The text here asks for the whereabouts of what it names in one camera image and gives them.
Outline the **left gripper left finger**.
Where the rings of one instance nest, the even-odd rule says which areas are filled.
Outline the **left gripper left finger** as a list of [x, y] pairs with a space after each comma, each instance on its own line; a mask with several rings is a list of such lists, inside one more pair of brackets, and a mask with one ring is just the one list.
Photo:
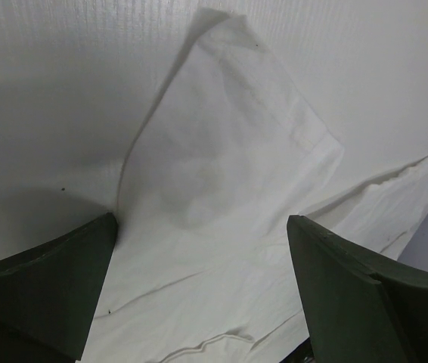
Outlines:
[[117, 232], [106, 213], [0, 260], [0, 362], [81, 360]]

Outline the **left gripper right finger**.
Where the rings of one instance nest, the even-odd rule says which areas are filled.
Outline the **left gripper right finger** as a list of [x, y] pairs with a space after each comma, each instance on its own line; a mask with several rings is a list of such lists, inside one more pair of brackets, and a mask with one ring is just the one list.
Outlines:
[[287, 236], [317, 362], [428, 362], [428, 272], [290, 216]]

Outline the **white t-shirt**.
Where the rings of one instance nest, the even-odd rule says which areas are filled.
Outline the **white t-shirt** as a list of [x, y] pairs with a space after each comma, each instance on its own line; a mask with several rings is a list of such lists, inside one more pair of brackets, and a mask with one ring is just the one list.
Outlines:
[[390, 259], [428, 212], [428, 157], [334, 208], [344, 148], [250, 29], [199, 36], [123, 165], [85, 362], [280, 362], [308, 338], [291, 215]]

